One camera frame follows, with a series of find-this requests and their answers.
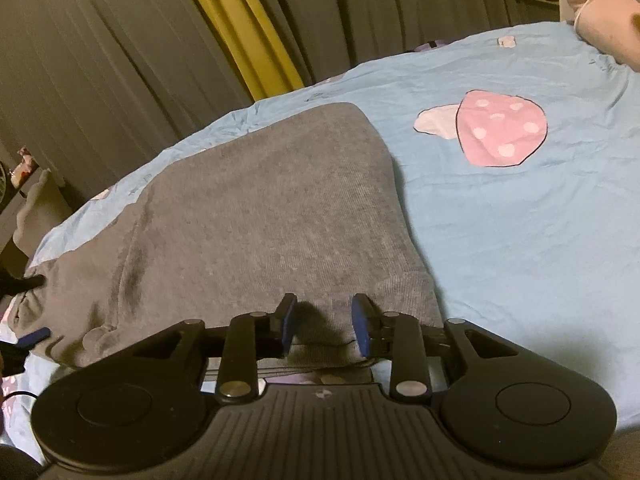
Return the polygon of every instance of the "bed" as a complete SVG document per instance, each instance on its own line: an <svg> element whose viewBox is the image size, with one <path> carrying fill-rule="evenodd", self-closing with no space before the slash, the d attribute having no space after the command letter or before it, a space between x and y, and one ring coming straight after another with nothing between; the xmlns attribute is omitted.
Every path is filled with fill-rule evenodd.
<svg viewBox="0 0 640 480"><path fill-rule="evenodd" d="M498 44L508 36L513 48ZM522 164L473 166L458 142L413 128L421 111L478 89L544 111L546 139ZM91 240L172 162L302 110L350 102L394 159L406 222L443 316L466 318L596 380L616 403L618 430L630 430L640 426L638 95L639 74L565 23L366 62L231 112L164 150L53 229L33 264ZM38 393L65 372L31 356L16 387ZM28 426L31 402L15 400L4 438L42 459Z"/></svg>

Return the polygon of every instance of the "yellow curtain panel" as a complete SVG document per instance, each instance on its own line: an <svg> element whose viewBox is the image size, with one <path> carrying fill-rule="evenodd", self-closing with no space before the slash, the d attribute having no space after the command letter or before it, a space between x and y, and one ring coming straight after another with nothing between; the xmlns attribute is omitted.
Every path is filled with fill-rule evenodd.
<svg viewBox="0 0 640 480"><path fill-rule="evenodd" d="M254 100L302 88L302 79L260 0L198 0Z"/></svg>

